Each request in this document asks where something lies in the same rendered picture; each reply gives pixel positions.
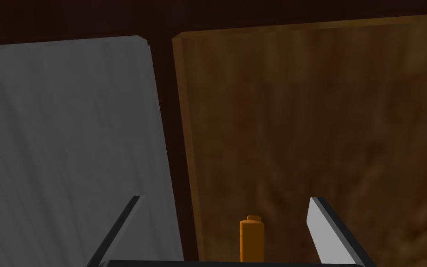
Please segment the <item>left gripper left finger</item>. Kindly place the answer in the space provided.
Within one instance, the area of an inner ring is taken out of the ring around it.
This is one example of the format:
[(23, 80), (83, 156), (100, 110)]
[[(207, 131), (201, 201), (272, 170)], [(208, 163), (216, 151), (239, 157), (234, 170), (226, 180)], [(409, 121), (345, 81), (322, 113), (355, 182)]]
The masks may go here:
[(104, 237), (86, 267), (146, 267), (146, 261), (120, 260), (113, 255), (127, 233), (145, 196), (133, 196)]

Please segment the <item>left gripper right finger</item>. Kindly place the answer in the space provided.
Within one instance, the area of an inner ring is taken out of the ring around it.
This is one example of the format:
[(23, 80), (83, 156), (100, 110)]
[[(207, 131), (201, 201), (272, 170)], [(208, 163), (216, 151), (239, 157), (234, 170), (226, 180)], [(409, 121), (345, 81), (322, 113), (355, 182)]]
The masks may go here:
[(306, 222), (320, 267), (376, 267), (325, 198), (310, 198)]

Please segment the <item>grey cupboard door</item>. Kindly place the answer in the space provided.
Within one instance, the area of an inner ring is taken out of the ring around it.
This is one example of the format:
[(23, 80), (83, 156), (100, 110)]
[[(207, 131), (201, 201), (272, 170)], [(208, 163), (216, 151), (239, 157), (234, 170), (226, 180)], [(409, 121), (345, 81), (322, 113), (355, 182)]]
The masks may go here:
[(133, 196), (108, 258), (183, 260), (148, 42), (0, 45), (0, 267), (86, 267)]

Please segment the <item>brown wooden cupboard door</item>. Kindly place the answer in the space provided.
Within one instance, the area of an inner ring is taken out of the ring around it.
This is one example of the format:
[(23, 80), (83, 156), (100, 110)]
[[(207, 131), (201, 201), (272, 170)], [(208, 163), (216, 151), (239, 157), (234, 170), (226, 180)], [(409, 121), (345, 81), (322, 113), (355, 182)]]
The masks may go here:
[(427, 267), (427, 15), (183, 32), (172, 39), (201, 261), (316, 263), (324, 197), (377, 267)]

